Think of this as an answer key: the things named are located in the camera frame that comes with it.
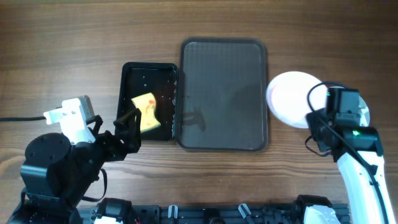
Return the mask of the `white plate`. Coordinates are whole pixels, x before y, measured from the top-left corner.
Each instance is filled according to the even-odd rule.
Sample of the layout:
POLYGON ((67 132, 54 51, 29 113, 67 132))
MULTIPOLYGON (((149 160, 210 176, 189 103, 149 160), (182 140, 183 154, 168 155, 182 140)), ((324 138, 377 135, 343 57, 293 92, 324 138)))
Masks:
POLYGON ((327 87, 311 90, 321 81, 305 72, 291 71, 276 76, 268 84, 266 101, 272 114, 281 122, 299 129, 307 129, 306 115, 326 106, 327 87))

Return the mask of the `yellow green sponge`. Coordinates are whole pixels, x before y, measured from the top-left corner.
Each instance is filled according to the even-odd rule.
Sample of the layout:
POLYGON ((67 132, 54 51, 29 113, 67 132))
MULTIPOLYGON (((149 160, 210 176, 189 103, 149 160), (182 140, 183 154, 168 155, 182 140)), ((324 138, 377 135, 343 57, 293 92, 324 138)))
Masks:
POLYGON ((134 97, 131 101, 141 111, 141 133, 148 132, 161 125, 155 117, 156 100, 152 93, 134 97))

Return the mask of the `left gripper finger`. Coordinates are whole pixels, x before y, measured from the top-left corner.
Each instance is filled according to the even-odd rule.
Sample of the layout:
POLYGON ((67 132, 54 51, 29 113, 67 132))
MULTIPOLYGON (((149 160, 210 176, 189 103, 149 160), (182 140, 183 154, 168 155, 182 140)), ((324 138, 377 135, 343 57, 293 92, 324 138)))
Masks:
POLYGON ((100 130, 100 127, 103 124, 103 120, 101 118, 100 115, 95 115, 92 118, 90 118, 87 122, 86 125, 88 126, 89 124, 94 123, 94 127, 93 128, 89 128, 89 130, 91 131, 92 135, 97 136, 100 130))
POLYGON ((141 147, 141 114, 140 109, 135 108, 113 122, 115 135, 127 153, 137 153, 141 147))

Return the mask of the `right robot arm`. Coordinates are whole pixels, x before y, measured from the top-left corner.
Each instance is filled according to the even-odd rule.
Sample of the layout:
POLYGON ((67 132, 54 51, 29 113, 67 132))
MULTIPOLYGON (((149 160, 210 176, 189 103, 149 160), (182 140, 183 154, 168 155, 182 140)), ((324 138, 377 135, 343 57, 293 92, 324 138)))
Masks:
POLYGON ((306 115, 317 155, 332 156, 345 183, 354 223, 395 223, 378 130, 361 125, 359 91, 331 87, 326 106, 306 115))

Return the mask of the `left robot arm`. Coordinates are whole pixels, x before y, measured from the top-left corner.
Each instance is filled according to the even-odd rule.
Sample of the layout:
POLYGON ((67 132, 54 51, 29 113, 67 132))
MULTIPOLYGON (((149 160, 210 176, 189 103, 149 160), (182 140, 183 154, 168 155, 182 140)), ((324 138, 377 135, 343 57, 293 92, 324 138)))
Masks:
POLYGON ((62 101, 43 117, 62 131, 43 134, 26 147, 25 187, 8 223, 82 223, 77 205, 97 202, 85 193, 100 177, 108 180, 103 164, 122 161, 141 147, 141 111, 134 108, 115 120, 116 134, 100 132, 103 120, 86 95, 62 101))

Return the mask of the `light grey plate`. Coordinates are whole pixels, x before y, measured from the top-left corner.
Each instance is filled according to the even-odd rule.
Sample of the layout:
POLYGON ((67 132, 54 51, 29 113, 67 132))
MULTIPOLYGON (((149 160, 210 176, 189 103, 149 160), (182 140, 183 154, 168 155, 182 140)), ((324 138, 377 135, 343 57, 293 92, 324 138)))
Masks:
POLYGON ((359 96, 358 113, 361 115, 360 126, 368 127, 370 125, 370 112, 366 102, 359 96))

